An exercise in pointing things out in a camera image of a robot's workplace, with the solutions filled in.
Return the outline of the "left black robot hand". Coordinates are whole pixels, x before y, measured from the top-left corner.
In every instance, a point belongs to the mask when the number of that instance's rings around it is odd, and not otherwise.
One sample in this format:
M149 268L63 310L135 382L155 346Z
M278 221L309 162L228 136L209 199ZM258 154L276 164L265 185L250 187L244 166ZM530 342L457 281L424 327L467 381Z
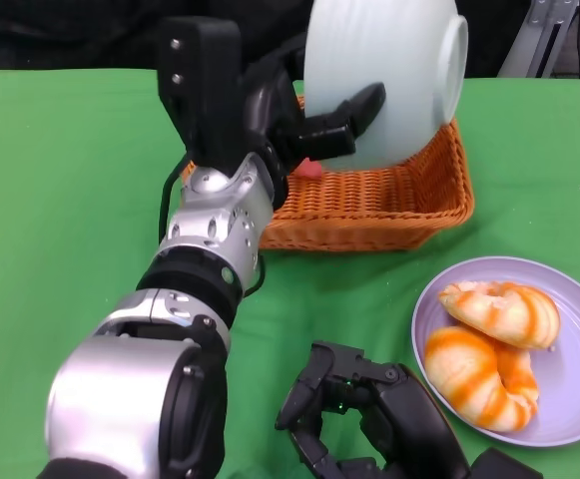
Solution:
M376 119L386 98L384 84L370 84L336 108L308 117L293 82L303 78L306 34L301 33L244 73L244 120L248 148L257 153L271 181L272 208L289 195L288 176L305 159L324 161L356 152L356 140Z

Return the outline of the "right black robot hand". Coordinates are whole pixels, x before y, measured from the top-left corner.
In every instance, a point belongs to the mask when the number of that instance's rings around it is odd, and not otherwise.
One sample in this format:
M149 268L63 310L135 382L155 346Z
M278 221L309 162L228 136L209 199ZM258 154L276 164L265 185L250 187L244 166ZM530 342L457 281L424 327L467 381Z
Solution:
M320 439L324 413L359 412L359 426L385 463L339 460ZM437 403L403 364L317 341L276 420L316 478L467 478L470 465Z

